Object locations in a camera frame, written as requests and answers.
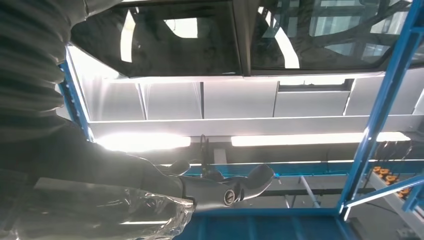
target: round metal fitting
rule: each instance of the round metal fitting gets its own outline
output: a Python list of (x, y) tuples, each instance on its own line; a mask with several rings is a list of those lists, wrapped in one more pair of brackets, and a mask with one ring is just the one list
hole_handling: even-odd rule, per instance
[(228, 189), (224, 194), (224, 203), (227, 206), (231, 206), (234, 204), (234, 201), (236, 200), (236, 194), (232, 189)]

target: tinted car window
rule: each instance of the tinted car window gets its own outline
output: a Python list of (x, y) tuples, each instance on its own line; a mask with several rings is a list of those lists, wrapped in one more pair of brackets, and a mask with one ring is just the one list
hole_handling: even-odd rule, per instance
[(117, 6), (72, 29), (74, 45), (127, 77), (239, 75), (228, 2)]
[(377, 68), (390, 57), (409, 4), (261, 0), (251, 46), (252, 69)]

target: white ceiling panel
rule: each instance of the white ceiling panel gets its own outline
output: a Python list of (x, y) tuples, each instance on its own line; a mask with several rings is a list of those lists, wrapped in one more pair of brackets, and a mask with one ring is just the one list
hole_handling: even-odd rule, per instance
[[(424, 88), (424, 68), (406, 72), (390, 114), (412, 114)], [(346, 108), (347, 116), (369, 115), (382, 84), (383, 77), (355, 80)]]
[(143, 86), (148, 120), (201, 119), (200, 82)]
[(341, 116), (349, 91), (279, 92), (274, 117)]
[(277, 84), (277, 81), (205, 82), (204, 118), (270, 118)]

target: blue platform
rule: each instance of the blue platform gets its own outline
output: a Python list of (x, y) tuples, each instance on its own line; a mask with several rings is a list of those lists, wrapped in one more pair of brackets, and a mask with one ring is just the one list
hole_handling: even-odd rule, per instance
[(194, 216), (175, 240), (351, 240), (332, 216)]

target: plastic film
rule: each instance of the plastic film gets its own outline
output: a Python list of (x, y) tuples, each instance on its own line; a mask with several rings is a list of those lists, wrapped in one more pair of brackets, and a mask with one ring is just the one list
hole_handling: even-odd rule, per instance
[(50, 178), (18, 197), (18, 217), (2, 240), (167, 240), (194, 211), (187, 199)]

